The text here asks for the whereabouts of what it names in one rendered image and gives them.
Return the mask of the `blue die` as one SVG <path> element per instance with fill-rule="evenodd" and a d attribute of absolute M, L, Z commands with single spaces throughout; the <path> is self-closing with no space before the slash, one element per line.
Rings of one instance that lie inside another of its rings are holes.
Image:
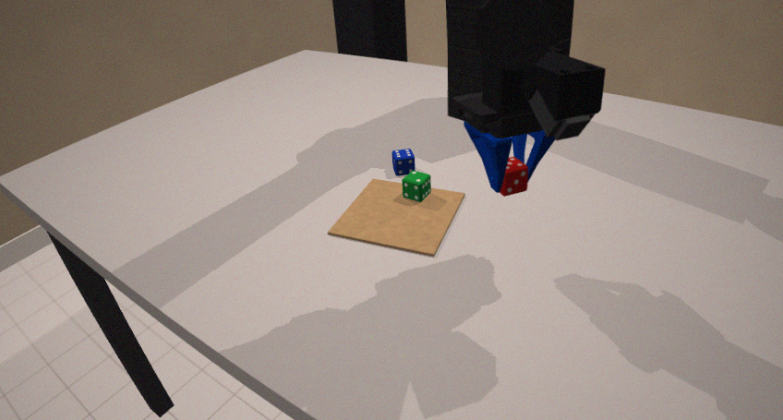
<path fill-rule="evenodd" d="M 415 156 L 410 149 L 392 152 L 392 167 L 395 175 L 406 175 L 415 171 Z"/>

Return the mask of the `red die with white pips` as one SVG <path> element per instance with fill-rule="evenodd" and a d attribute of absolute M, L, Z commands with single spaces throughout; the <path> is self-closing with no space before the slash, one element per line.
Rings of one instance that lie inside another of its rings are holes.
<path fill-rule="evenodd" d="M 515 157 L 510 157 L 507 163 L 500 193 L 505 197 L 524 192 L 527 190 L 527 181 L 528 166 Z"/>

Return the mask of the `tan flat mat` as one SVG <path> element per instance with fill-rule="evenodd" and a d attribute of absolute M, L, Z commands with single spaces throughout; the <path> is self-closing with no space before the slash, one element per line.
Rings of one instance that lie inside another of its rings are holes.
<path fill-rule="evenodd" d="M 418 202 L 402 183 L 372 179 L 328 234 L 434 257 L 464 196 L 431 188 Z"/>

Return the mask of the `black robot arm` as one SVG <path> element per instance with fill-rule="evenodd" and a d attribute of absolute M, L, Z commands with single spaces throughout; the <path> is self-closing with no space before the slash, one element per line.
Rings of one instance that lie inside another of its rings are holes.
<path fill-rule="evenodd" d="M 550 46 L 544 3 L 481 0 L 482 103 L 499 114 L 532 108 L 547 138 L 574 138 L 601 110 L 606 69 Z"/>

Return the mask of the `green dice with white pips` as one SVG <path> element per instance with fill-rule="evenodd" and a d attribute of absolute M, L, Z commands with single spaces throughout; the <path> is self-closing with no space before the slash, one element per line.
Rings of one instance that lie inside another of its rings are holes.
<path fill-rule="evenodd" d="M 421 202 L 431 193 L 430 174 L 412 171 L 402 179 L 402 184 L 404 198 Z"/>

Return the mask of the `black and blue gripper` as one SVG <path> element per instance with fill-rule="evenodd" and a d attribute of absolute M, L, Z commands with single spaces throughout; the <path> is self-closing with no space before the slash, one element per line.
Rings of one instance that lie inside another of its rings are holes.
<path fill-rule="evenodd" d="M 497 193 L 501 190 L 512 146 L 514 157 L 524 163 L 527 135 L 535 140 L 526 162 L 528 183 L 555 141 L 554 137 L 547 138 L 532 108 L 499 114 L 482 103 L 482 92 L 453 97 L 452 107 L 458 115 L 466 112 L 464 127 L 484 163 L 490 186 Z"/>

